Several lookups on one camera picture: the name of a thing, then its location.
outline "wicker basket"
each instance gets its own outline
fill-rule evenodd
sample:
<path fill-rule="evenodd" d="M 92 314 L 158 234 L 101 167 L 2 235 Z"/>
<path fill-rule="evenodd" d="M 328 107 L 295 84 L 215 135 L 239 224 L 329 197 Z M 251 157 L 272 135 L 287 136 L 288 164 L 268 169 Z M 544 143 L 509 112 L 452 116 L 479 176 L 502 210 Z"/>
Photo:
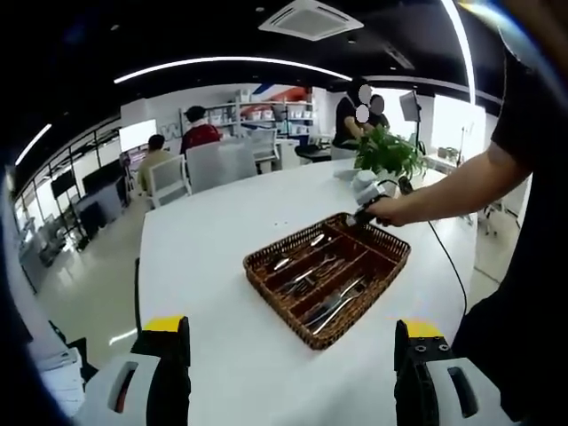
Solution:
<path fill-rule="evenodd" d="M 392 283 L 410 254 L 407 243 L 375 226 L 345 226 L 347 216 L 347 213 L 339 213 L 328 217 L 261 248 L 243 261 L 253 287 L 300 338 L 316 350 L 332 345 L 361 318 Z M 331 240 L 313 248 L 310 242 L 321 233 Z M 269 265 L 282 253 L 293 260 L 274 272 Z M 276 291 L 282 284 L 319 264 L 326 255 L 336 255 L 342 262 L 329 270 L 318 270 L 317 286 L 310 292 L 294 297 Z M 304 325 L 305 319 L 321 302 L 360 275 L 367 277 L 365 290 L 314 335 Z"/>

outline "person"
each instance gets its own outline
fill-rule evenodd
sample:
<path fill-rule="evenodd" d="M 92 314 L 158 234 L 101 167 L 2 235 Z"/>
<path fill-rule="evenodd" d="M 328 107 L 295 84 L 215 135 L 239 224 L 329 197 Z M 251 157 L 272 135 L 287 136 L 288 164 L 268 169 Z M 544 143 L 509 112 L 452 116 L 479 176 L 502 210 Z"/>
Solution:
<path fill-rule="evenodd" d="M 162 135 L 152 135 L 148 139 L 148 154 L 138 167 L 138 183 L 148 196 L 152 195 L 152 186 L 150 185 L 150 169 L 153 166 L 174 158 L 173 154 L 162 150 L 164 144 Z"/>
<path fill-rule="evenodd" d="M 364 134 L 363 123 L 357 120 L 355 114 L 357 107 L 362 105 L 359 99 L 359 88 L 363 84 L 367 84 L 364 78 L 353 78 L 347 87 L 346 95 L 335 108 L 335 136 L 331 143 L 333 160 L 354 157 L 357 146 L 350 144 L 349 141 L 360 138 Z"/>
<path fill-rule="evenodd" d="M 435 185 L 380 200 L 368 211 L 396 226 L 456 217 L 500 199 L 532 173 L 525 221 L 507 274 L 499 289 L 464 317 L 453 344 L 455 355 L 469 358 L 500 388 L 503 409 L 519 420 L 544 406 L 550 409 L 547 376 L 554 361 L 546 345 L 555 336 L 547 330 L 560 310 L 551 305 L 556 286 L 549 281 L 565 280 L 563 266 L 554 261 L 554 251 L 562 250 L 554 226 L 565 219 L 557 158 L 565 158 L 566 145 L 542 132 L 563 134 L 568 114 L 538 75 L 508 51 L 505 75 L 501 114 L 484 153 Z"/>
<path fill-rule="evenodd" d="M 192 106 L 185 112 L 185 117 L 192 124 L 192 128 L 185 133 L 182 139 L 180 154 L 185 154 L 189 148 L 221 140 L 221 134 L 217 128 L 205 120 L 203 106 Z"/>
<path fill-rule="evenodd" d="M 371 97 L 368 123 L 372 128 L 375 128 L 379 124 L 383 127 L 390 127 L 389 120 L 384 114 L 384 99 L 381 95 L 373 95 Z"/>

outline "black sleeve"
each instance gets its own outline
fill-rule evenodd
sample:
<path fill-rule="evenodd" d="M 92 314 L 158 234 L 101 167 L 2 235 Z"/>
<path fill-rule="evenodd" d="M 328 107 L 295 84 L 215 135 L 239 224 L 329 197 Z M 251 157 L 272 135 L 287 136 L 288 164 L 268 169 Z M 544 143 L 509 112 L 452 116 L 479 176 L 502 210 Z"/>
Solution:
<path fill-rule="evenodd" d="M 355 108 L 347 98 L 343 98 L 337 104 L 337 109 L 335 110 L 335 116 L 339 122 L 344 125 L 345 118 L 355 117 Z"/>
<path fill-rule="evenodd" d="M 515 160 L 534 170 L 538 151 L 535 144 L 542 131 L 556 115 L 556 105 L 536 74 L 522 65 L 508 51 L 505 53 L 505 96 L 492 142 L 511 154 Z"/>

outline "light panel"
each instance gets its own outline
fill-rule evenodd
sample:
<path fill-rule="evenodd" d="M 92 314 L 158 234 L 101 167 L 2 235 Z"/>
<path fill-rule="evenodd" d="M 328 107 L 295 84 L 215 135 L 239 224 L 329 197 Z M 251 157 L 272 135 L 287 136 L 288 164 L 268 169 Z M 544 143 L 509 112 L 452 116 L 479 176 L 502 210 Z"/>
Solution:
<path fill-rule="evenodd" d="M 277 64 L 277 65 L 286 65 L 289 67 L 298 67 L 304 69 L 310 69 L 311 71 L 316 71 L 318 73 L 332 75 L 333 77 L 341 78 L 350 82 L 352 80 L 351 77 L 343 74 L 336 73 L 335 71 L 330 71 L 325 68 L 314 67 L 312 65 L 302 64 L 300 62 L 293 62 L 291 60 L 283 60 L 283 59 L 272 59 L 272 58 L 256 58 L 250 56 L 216 56 L 211 58 L 195 58 L 195 59 L 186 59 L 186 60 L 178 60 L 176 62 L 168 62 L 167 64 L 156 65 L 154 67 L 144 68 L 139 71 L 136 71 L 131 74 L 124 75 L 114 80 L 115 84 L 126 82 L 131 78 L 138 77 L 140 75 L 153 73 L 154 71 L 159 71 L 161 69 L 172 68 L 172 67 L 179 67 L 182 65 L 191 65 L 191 64 L 202 64 L 206 62 L 228 62 L 228 61 L 236 61 L 236 62 L 263 62 L 267 64 Z"/>
<path fill-rule="evenodd" d="M 469 86 L 469 102 L 471 105 L 476 105 L 476 82 L 473 74 L 473 59 L 471 58 L 471 50 L 469 49 L 468 37 L 465 34 L 465 28 L 463 27 L 462 19 L 455 7 L 453 0 L 441 0 L 444 8 L 452 25 L 454 26 L 455 34 L 458 36 L 458 42 L 460 43 L 461 54 L 463 55 L 463 62 L 465 63 L 465 71 L 468 77 Z"/>
<path fill-rule="evenodd" d="M 28 144 L 28 146 L 26 146 L 24 148 L 24 150 L 21 152 L 21 154 L 18 156 L 18 159 L 16 160 L 16 165 L 20 164 L 21 161 L 23 160 L 23 158 L 26 156 L 26 154 L 29 152 L 30 149 L 32 149 L 32 147 L 36 144 L 36 142 L 39 140 L 39 138 L 41 136 L 43 136 L 45 134 L 45 132 L 47 130 L 49 130 L 51 128 L 51 124 L 46 124 L 45 127 L 43 129 L 41 129 L 39 131 L 39 133 L 37 133 L 35 135 L 35 137 L 32 139 L 32 141 Z"/>

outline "office table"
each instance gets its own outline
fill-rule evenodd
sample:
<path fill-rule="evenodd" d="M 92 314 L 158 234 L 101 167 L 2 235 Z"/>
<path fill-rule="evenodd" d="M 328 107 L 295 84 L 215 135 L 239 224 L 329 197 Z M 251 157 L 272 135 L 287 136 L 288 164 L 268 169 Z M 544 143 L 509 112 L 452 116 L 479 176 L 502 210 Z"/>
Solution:
<path fill-rule="evenodd" d="M 242 267 L 247 254 L 357 208 L 349 184 L 332 177 L 349 164 L 323 162 L 252 177 L 146 214 L 141 321 L 172 314 L 189 318 L 193 426 L 395 425 L 396 321 L 430 321 L 453 341 L 462 291 L 427 224 L 388 228 L 412 247 L 405 268 L 324 351 L 305 345 L 247 281 Z M 425 181 L 442 177 L 429 170 Z M 435 223 L 466 292 L 476 222 Z"/>

